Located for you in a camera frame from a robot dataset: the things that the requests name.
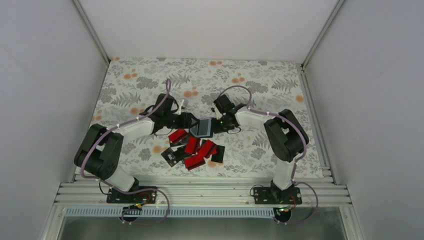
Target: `wall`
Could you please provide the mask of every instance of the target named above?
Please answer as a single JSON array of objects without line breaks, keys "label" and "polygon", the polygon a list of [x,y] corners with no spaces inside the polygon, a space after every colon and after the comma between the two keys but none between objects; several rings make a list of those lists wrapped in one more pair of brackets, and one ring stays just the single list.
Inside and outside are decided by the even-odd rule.
[{"label": "wall", "polygon": [[301,63],[337,0],[80,0],[109,57]]},{"label": "wall", "polygon": [[348,0],[306,67],[367,239],[421,239],[424,1]]},{"label": "wall", "polygon": [[70,0],[0,3],[0,239],[38,239],[106,72]]}]

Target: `floral pattern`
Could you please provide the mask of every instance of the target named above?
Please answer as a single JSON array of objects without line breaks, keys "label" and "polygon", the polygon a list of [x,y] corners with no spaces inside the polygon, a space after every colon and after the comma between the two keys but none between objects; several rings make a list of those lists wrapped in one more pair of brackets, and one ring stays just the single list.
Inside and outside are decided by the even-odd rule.
[{"label": "floral pattern", "polygon": [[[295,63],[275,61],[206,60],[174,58],[113,58],[94,111],[92,124],[112,126],[133,119],[159,94],[165,93],[165,79],[172,80],[171,95],[185,98],[184,111],[195,117],[214,117],[213,101],[232,85],[253,92],[252,107],[280,112],[290,109],[309,136],[306,157],[298,163],[296,177],[322,178],[317,147],[304,103]],[[230,99],[238,104],[248,100],[242,88],[232,88]],[[272,177],[277,157],[268,137],[255,128],[241,126],[235,134],[214,134],[211,139],[225,146],[223,163],[206,159],[206,164],[188,171],[183,164],[170,167],[161,153],[169,147],[166,129],[157,135],[140,136],[122,146],[119,165],[132,175],[199,177]]]}]

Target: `robotic arm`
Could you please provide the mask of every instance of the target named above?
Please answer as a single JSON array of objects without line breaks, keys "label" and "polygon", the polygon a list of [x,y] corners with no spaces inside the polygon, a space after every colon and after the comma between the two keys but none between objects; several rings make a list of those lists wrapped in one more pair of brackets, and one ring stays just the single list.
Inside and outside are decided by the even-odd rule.
[{"label": "robotic arm", "polygon": [[[155,107],[165,97],[165,94],[160,94],[156,100]],[[177,104],[177,101],[174,97],[168,95],[163,104],[149,117],[139,120],[140,116],[138,116],[136,118],[137,121],[133,123],[124,126],[117,125],[117,129],[100,142],[99,145],[104,146],[103,150],[95,149],[92,152],[85,165],[85,170],[124,192],[138,190],[139,181],[118,166],[121,147],[140,136],[154,134],[163,127],[190,129],[199,124],[199,120],[193,114],[181,112],[181,108],[187,105],[185,100],[177,104],[177,110],[172,110],[174,103]],[[214,111],[217,114],[217,118],[213,118],[211,121],[214,133],[227,132],[238,126],[253,127],[267,133],[271,148],[279,158],[276,164],[275,176],[271,181],[270,194],[277,203],[281,203],[294,188],[292,184],[292,171],[295,165],[294,157],[304,151],[301,137],[292,126],[280,118],[252,112],[245,104],[235,106],[226,95],[219,96],[213,103],[215,105]],[[309,142],[308,136],[290,110],[285,109],[278,114],[292,122],[300,130],[306,140],[306,144]],[[94,124],[89,128],[75,155],[75,165],[82,166],[89,150],[107,130],[106,127],[100,124]]]}]

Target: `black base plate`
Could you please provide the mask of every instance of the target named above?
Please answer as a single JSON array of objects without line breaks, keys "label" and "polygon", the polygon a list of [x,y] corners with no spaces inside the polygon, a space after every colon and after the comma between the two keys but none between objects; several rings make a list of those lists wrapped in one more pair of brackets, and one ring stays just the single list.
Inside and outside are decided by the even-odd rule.
[{"label": "black base plate", "polygon": [[[155,186],[140,186],[140,189],[157,189]],[[148,190],[132,195],[127,195],[120,193],[119,191],[115,189],[109,189],[109,193],[107,194],[107,200],[106,202],[108,204],[140,204],[144,203],[147,199],[146,194],[150,194],[150,200],[146,202],[147,204],[154,204],[156,203],[156,196],[157,192],[155,190]]]},{"label": "black base plate", "polygon": [[298,197],[298,194],[301,193],[301,190],[298,187],[294,187],[290,194],[287,195],[282,200],[275,199],[271,194],[270,187],[254,187],[254,204],[256,205],[269,205],[269,204],[293,204],[293,199],[290,196],[293,196],[296,204],[302,204],[302,196]]}]

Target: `perforated metal strip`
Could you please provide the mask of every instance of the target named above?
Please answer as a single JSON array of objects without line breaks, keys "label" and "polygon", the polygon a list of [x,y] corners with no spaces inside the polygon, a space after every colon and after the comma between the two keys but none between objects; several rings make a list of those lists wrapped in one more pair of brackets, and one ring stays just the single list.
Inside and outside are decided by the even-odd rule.
[{"label": "perforated metal strip", "polygon": [[[120,217],[121,206],[69,206],[66,217]],[[166,207],[145,206],[126,217],[162,217]],[[271,218],[272,207],[171,207],[169,218]]]}]

